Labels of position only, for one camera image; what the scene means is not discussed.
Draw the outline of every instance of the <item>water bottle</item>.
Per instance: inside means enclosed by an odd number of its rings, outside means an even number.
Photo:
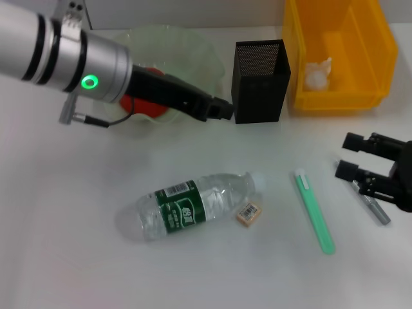
[[[146,240],[220,218],[265,190],[259,173],[215,174],[150,193],[137,201]]]

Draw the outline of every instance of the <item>green pen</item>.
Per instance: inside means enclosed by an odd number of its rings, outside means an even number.
[[[296,184],[302,195],[302,199],[308,211],[312,225],[321,245],[322,251],[326,254],[335,253],[335,244],[330,236],[326,222],[324,221],[321,209],[319,208],[315,193],[312,190],[308,177],[304,169],[297,169],[295,171]]]

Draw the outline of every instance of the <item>green bottle label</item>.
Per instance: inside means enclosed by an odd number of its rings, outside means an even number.
[[[205,209],[194,181],[154,193],[168,233],[206,221]]]

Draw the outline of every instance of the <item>yellow plastic bin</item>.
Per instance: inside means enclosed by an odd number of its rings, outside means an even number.
[[[286,0],[282,36],[296,109],[370,109],[388,95],[398,50],[379,0]],[[305,89],[306,63],[328,57],[328,90]]]

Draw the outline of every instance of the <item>white tabletop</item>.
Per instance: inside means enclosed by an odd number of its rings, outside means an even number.
[[[411,308],[412,215],[382,202],[383,227],[334,177],[332,153],[386,174],[391,162],[341,149],[347,132],[412,139],[412,25],[391,95],[357,117],[235,125],[181,117],[113,129],[57,123],[65,95],[0,77],[0,307]],[[275,28],[200,30],[226,65],[236,41]],[[81,111],[101,113],[82,99]],[[290,172],[304,167],[336,244],[322,253]],[[249,229],[234,218],[144,244],[126,237],[141,195],[210,173],[261,171],[268,190]]]

